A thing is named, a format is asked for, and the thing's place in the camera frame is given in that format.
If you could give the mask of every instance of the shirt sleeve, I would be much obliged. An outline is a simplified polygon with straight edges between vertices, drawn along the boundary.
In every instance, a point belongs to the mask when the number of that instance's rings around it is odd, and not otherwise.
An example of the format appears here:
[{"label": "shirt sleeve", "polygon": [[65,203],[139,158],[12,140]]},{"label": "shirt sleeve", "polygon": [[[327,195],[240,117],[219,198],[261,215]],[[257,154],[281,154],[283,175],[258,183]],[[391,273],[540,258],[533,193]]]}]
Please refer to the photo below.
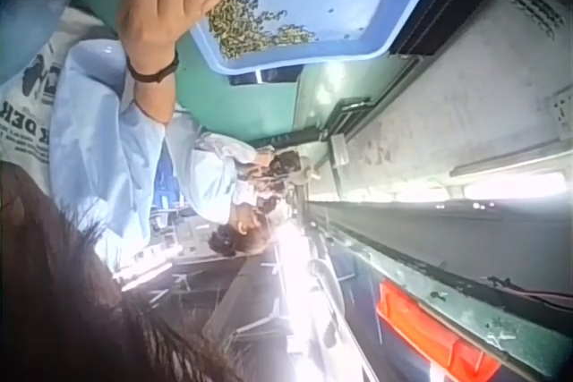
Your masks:
[{"label": "shirt sleeve", "polygon": [[135,104],[120,110],[125,57],[115,41],[72,48],[58,83],[50,127],[56,204],[80,228],[104,229],[96,252],[112,269],[150,239],[153,183],[165,127]]},{"label": "shirt sleeve", "polygon": [[221,158],[233,158],[243,164],[253,163],[257,157],[257,150],[251,145],[222,134],[208,133],[201,136],[201,145]]}]

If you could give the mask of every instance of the orange container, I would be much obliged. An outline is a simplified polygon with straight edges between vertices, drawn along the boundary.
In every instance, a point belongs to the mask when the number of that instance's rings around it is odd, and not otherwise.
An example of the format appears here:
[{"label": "orange container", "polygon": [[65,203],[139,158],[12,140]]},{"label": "orange container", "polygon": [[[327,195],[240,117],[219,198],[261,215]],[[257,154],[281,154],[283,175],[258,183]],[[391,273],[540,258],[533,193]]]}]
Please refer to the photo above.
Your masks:
[{"label": "orange container", "polygon": [[380,284],[378,315],[422,354],[458,382],[487,382],[500,364],[425,312],[390,281]]}]

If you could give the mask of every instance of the black wristband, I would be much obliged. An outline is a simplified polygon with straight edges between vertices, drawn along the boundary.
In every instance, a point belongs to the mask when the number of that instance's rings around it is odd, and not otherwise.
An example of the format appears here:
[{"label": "black wristband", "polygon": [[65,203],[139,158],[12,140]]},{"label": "black wristband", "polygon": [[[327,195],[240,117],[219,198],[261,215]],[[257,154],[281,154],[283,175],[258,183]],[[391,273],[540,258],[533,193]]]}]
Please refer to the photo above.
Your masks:
[{"label": "black wristband", "polygon": [[138,82],[144,82],[146,84],[151,84],[153,82],[160,83],[162,82],[167,76],[171,73],[174,73],[179,66],[179,54],[177,50],[175,51],[175,58],[170,65],[166,68],[161,69],[159,72],[153,73],[151,75],[142,75],[138,73],[135,69],[133,69],[132,62],[129,61],[129,57],[127,57],[127,70],[133,76],[133,78]]}]

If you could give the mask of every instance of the ear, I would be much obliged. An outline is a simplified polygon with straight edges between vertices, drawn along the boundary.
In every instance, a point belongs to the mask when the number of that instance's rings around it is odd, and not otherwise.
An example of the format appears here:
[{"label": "ear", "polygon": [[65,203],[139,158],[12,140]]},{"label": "ear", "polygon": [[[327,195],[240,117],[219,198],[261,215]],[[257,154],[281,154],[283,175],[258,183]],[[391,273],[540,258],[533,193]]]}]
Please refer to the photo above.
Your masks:
[{"label": "ear", "polygon": [[236,231],[239,232],[242,235],[246,235],[247,234],[247,229],[244,226],[242,221],[239,221],[236,225]]}]

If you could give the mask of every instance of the black lettering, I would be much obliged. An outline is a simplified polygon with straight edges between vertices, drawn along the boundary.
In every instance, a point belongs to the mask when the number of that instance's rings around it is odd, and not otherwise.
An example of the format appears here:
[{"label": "black lettering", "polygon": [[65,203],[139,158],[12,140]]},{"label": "black lettering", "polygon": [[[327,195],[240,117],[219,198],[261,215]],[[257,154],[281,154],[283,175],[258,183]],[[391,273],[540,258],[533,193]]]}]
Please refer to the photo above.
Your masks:
[{"label": "black lettering", "polygon": [[50,136],[48,129],[46,127],[40,127],[39,131],[42,133],[42,136],[39,138],[39,143],[45,143],[46,145],[49,145]]},{"label": "black lettering", "polygon": [[24,129],[26,129],[26,132],[28,132],[32,136],[36,136],[37,127],[38,126],[36,125],[36,122],[34,120],[32,120],[31,118],[26,119],[26,123],[24,124]]},{"label": "black lettering", "polygon": [[17,129],[22,128],[22,126],[24,125],[24,118],[26,118],[24,116],[24,114],[18,112],[18,111],[14,111],[14,120],[11,122],[11,124],[16,127]]},{"label": "black lettering", "polygon": [[12,105],[10,105],[8,102],[4,102],[2,105],[2,111],[0,111],[0,118],[4,118],[6,122],[9,123],[10,119],[12,118],[13,110],[14,108]]}]

